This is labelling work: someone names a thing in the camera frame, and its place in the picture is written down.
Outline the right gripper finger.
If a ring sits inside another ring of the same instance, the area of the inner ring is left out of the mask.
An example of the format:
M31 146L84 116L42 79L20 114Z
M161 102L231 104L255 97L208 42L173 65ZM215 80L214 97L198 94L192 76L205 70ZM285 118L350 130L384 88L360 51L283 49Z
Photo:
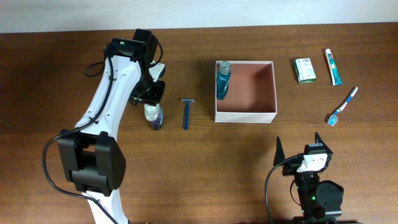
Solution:
M282 162L285 161L285 154L284 150L282 147L282 142L280 140L280 137L277 136L276 139L276 150L275 150L275 156L274 156L274 161L273 161L273 166L276 166Z
M324 150L326 151L326 153L327 153L328 155L332 155L332 154L333 154L332 150L331 150L331 149L326 145L326 143L322 140L322 138L320 137L320 135L319 135L318 132L315 133L315 142L316 142L316 143L322 144Z

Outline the clear purple spray bottle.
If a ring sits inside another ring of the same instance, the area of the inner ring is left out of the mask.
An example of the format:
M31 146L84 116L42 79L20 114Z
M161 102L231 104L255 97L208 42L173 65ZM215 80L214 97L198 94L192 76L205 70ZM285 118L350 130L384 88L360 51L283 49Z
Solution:
M149 122L153 130L159 130L162 127L164 121L164 113L160 104L156 104L155 106L145 104L144 114L146 120Z

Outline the teal mouthwash bottle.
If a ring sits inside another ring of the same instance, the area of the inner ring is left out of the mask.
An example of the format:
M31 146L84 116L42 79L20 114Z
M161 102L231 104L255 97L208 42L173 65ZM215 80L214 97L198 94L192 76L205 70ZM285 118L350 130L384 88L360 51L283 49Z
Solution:
M228 92L228 83L231 76L231 64L229 61L223 61L217 74L216 97L223 100Z

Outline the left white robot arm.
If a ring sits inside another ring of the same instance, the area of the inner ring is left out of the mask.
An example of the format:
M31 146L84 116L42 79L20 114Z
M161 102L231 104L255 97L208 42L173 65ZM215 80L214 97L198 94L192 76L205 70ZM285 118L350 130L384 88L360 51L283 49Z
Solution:
M159 48L149 30L114 38L104 49L103 76L89 107L73 130L56 138L65 178L75 185L75 196L88 201L96 223L129 223L119 190L126 171L119 124L126 105L140 103L151 128L162 127L165 64L154 60Z

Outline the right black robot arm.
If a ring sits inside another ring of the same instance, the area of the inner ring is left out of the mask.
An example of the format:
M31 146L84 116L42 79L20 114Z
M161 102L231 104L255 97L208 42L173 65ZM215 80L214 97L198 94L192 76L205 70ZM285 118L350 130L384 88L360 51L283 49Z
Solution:
M274 167L282 167L283 176L292 176L296 185L302 216L292 223L336 223L341 216L344 188L330 180L320 180L319 174L328 168L332 150L318 133L315 142L307 144L303 153L286 158L280 138L276 140Z

